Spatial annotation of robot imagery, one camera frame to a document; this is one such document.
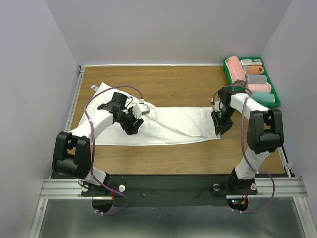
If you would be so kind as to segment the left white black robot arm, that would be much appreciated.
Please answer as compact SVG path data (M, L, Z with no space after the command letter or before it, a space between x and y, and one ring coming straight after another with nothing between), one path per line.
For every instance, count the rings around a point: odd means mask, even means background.
M127 107L127 99L126 95L115 92L109 102L97 106L92 116L86 116L87 121L70 132L60 132L55 142L52 170L93 185L93 190L98 195L113 192L109 174L93 166L95 140L115 123L119 124L127 135L138 133L144 122L142 116L148 114L150 109L142 99L139 103Z

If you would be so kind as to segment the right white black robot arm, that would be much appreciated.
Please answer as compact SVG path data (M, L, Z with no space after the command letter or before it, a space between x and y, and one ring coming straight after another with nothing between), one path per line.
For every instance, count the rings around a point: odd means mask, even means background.
M211 105L219 97L219 109L211 117L216 135L223 135L234 125L231 117L239 111L242 120L248 120L248 129L241 129L241 150L243 158L232 170L228 182L216 183L214 190L225 195L236 195L255 190L255 175L260 173L263 161L284 143L282 112L267 108L252 99L250 89L229 85L214 93Z

